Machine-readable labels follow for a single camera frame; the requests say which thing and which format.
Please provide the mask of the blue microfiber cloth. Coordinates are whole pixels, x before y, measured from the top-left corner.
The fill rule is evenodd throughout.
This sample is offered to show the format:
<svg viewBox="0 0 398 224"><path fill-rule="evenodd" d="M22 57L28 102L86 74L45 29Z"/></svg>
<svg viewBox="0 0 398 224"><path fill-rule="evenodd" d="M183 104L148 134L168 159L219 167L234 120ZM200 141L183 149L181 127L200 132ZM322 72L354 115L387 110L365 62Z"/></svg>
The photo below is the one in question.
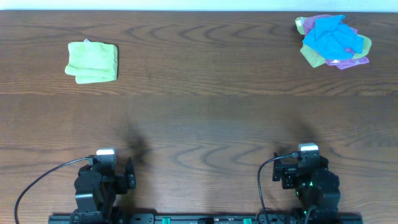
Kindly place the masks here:
<svg viewBox="0 0 398 224"><path fill-rule="evenodd" d="M363 52L364 38L343 23L345 15L322 17L305 36L303 44L312 48L324 59L348 60Z"/></svg>

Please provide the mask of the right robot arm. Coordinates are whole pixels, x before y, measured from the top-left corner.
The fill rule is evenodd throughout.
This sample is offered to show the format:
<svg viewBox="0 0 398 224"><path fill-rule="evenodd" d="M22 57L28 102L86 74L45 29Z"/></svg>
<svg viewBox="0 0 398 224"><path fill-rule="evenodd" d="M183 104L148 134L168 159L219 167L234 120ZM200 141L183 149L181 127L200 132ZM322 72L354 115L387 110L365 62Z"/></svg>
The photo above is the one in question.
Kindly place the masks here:
<svg viewBox="0 0 398 224"><path fill-rule="evenodd" d="M339 223L340 180L328 169L328 159L319 152L274 155L272 180L283 189L294 189L301 207L284 218L285 223Z"/></svg>

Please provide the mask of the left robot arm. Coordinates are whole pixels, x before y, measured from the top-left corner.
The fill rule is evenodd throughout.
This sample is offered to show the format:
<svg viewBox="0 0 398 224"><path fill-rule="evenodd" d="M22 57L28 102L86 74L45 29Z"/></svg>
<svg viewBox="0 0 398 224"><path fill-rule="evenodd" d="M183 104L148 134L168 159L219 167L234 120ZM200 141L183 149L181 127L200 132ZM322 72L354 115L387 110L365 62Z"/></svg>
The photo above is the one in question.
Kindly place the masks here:
<svg viewBox="0 0 398 224"><path fill-rule="evenodd" d="M69 217L73 223L125 223L126 216L114 206L117 195L136 187L132 159L123 173L115 173L114 156L89 156L89 164L78 171L74 182L77 209Z"/></svg>

